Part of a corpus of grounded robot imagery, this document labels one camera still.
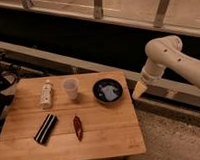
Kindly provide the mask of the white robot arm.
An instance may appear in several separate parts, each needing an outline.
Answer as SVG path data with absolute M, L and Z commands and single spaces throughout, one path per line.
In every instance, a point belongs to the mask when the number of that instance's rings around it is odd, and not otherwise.
M 200 60 L 182 53 L 182 46 L 181 38 L 176 35 L 155 38 L 146 43 L 145 54 L 148 59 L 132 93 L 134 99 L 145 93 L 149 84 L 159 80 L 166 68 L 200 89 Z

